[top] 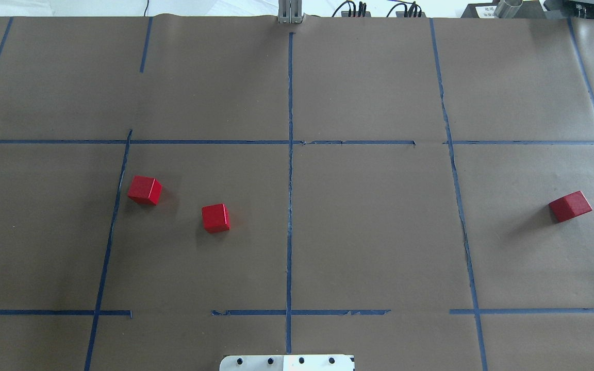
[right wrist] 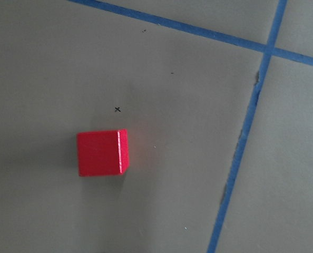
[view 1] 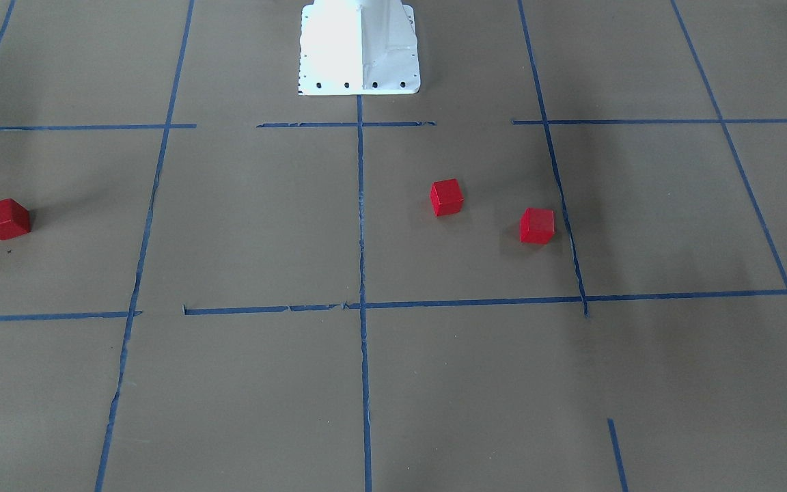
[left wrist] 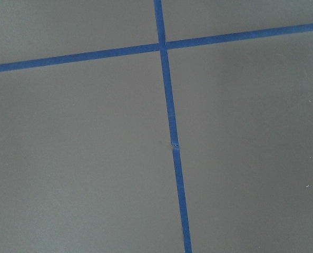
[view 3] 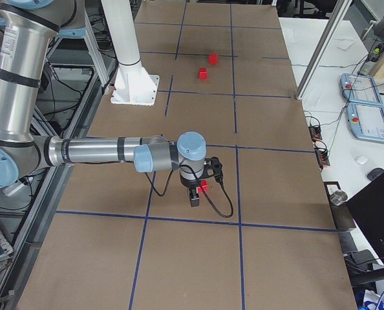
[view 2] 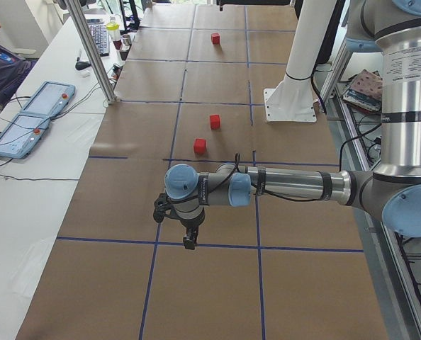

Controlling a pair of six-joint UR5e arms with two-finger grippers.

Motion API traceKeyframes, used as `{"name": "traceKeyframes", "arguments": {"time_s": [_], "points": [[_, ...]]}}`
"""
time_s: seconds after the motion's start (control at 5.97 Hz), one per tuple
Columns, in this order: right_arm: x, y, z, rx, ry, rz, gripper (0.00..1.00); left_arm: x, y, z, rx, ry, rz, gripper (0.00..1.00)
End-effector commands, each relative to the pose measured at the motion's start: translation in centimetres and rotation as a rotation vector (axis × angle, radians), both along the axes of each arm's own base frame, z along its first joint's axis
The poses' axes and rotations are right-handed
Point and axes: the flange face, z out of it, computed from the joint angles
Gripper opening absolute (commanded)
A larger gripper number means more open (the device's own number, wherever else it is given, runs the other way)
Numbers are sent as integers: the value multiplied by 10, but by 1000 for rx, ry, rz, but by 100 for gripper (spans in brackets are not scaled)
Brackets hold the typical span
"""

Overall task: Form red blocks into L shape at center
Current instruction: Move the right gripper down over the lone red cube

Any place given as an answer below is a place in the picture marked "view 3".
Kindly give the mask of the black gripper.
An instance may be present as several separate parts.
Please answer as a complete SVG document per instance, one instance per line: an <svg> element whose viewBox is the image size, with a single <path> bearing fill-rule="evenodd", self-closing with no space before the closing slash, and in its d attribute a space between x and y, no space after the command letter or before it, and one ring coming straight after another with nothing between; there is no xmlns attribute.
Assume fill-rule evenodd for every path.
<svg viewBox="0 0 384 310"><path fill-rule="evenodd" d="M188 189L191 207L198 207L200 205L200 198L197 192L197 185L199 183L200 181L182 180L182 185Z"/></svg>

